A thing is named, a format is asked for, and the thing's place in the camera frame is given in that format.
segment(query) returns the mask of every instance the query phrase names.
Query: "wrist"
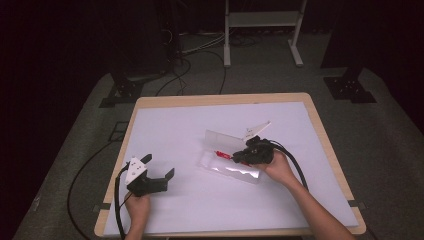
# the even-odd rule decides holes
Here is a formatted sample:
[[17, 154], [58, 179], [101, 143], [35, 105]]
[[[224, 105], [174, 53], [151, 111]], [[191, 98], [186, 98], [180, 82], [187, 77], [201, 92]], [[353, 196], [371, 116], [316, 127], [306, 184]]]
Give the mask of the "wrist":
[[139, 225], [131, 225], [125, 239], [141, 239], [143, 236], [144, 227]]
[[289, 190], [303, 188], [303, 185], [299, 182], [299, 180], [297, 180], [296, 177], [290, 179], [281, 179], [279, 180], [279, 182]]

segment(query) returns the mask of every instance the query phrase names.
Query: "human arm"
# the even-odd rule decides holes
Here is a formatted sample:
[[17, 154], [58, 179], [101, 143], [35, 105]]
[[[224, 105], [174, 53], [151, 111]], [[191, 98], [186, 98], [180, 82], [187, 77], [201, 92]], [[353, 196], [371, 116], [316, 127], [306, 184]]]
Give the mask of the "human arm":
[[316, 239], [355, 239], [349, 230], [331, 215], [297, 180], [282, 152], [274, 150], [274, 158], [270, 164], [256, 164], [254, 166], [263, 170], [273, 180], [283, 184], [290, 191]]
[[127, 193], [125, 206], [131, 218], [131, 226], [128, 231], [126, 240], [140, 240], [143, 237], [144, 229], [146, 228], [147, 220], [150, 213], [150, 195], [136, 197], [131, 193]]

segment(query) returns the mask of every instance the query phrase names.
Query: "cable on floor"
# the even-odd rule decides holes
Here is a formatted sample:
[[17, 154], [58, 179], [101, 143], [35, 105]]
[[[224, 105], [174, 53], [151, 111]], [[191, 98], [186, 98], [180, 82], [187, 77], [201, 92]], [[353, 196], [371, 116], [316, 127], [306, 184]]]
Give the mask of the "cable on floor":
[[78, 170], [77, 174], [75, 175], [74, 179], [72, 180], [71, 186], [69, 187], [68, 190], [68, 197], [66, 199], [66, 209], [69, 215], [69, 218], [71, 219], [72, 225], [74, 226], [74, 228], [78, 231], [78, 233], [84, 238], [84, 239], [90, 239], [87, 235], [85, 235], [85, 233], [79, 228], [78, 224], [76, 223], [74, 217], [72, 216], [72, 212], [71, 212], [71, 195], [72, 195], [72, 189], [74, 187], [74, 184], [76, 182], [76, 180], [78, 179], [79, 175], [81, 174], [82, 170], [84, 170], [84, 168], [100, 153], [102, 152], [105, 148], [107, 148], [109, 145], [111, 145], [112, 143], [116, 142], [116, 140], [121, 139], [123, 136], [119, 136], [116, 139], [113, 139], [112, 141], [109, 141], [106, 145], [104, 145], [102, 148], [100, 148], [97, 152], [95, 152], [83, 165], [82, 167]]
[[156, 94], [155, 94], [155, 96], [157, 97], [157, 96], [159, 96], [159, 93], [166, 87], [166, 86], [168, 86], [168, 84], [170, 84], [170, 83], [172, 83], [173, 81], [175, 81], [175, 80], [177, 80], [177, 79], [180, 79], [182, 76], [184, 76], [185, 74], [187, 74], [189, 71], [190, 71], [190, 69], [191, 69], [191, 63], [190, 63], [190, 61], [188, 61], [187, 59], [184, 59], [184, 58], [181, 58], [181, 60], [183, 61], [183, 62], [186, 62], [187, 64], [188, 64], [188, 67], [187, 67], [187, 69], [183, 72], [183, 74], [181, 74], [181, 75], [177, 75], [177, 77], [175, 77], [175, 78], [173, 78], [173, 79], [171, 79], [171, 80], [169, 80], [168, 82], [166, 82], [157, 92], [156, 92]]
[[219, 44], [220, 42], [222, 42], [224, 40], [224, 34], [222, 33], [221, 36], [219, 36], [218, 38], [215, 38], [214, 40], [207, 42], [205, 44], [200, 45], [199, 47], [195, 47], [192, 49], [188, 49], [188, 50], [184, 50], [181, 51], [182, 54], [187, 54], [187, 53], [192, 53], [192, 52], [196, 52], [205, 48], [209, 48], [212, 47], [213, 45]]
[[237, 34], [230, 38], [230, 46], [235, 48], [247, 48], [262, 42], [261, 34], [257, 34], [257, 36], [255, 37], [258, 37], [259, 40], [254, 39], [253, 36], [244, 36], [243, 34]]
[[374, 240], [378, 240], [377, 236], [375, 235], [374, 231], [370, 228], [370, 226], [369, 225], [365, 225], [365, 226], [367, 228], [367, 232], [372, 236], [372, 238]]
[[190, 55], [198, 54], [198, 53], [209, 53], [209, 54], [213, 54], [216, 57], [218, 57], [219, 60], [222, 62], [222, 67], [224, 69], [224, 77], [223, 77], [223, 80], [222, 80], [222, 83], [221, 83], [221, 87], [219, 88], [219, 95], [221, 95], [222, 94], [222, 90], [224, 88], [225, 80], [226, 80], [226, 77], [227, 77], [227, 69], [224, 67], [224, 60], [222, 59], [222, 57], [218, 53], [211, 52], [211, 51], [196, 51], [196, 52], [185, 54], [184, 56], [190, 56]]

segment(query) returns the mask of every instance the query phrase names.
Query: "human hand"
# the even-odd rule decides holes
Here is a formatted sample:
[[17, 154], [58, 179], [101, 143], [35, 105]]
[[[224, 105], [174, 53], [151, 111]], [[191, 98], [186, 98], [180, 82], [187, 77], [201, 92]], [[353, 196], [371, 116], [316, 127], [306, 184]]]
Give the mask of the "human hand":
[[273, 151], [274, 158], [271, 163], [261, 163], [252, 166], [264, 171], [269, 177], [279, 183], [282, 183], [286, 187], [300, 183], [293, 174], [286, 155], [276, 149]]
[[125, 206], [131, 218], [131, 227], [126, 239], [141, 239], [150, 214], [150, 195], [136, 197], [128, 192], [125, 199]]

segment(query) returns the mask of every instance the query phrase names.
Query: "clear plastic bag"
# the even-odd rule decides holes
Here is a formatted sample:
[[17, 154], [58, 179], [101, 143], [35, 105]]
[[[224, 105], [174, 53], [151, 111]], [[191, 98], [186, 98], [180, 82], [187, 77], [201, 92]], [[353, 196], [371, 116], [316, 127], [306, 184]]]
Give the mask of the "clear plastic bag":
[[206, 130], [200, 166], [219, 174], [256, 184], [260, 170], [231, 160], [234, 152], [246, 148], [242, 139]]

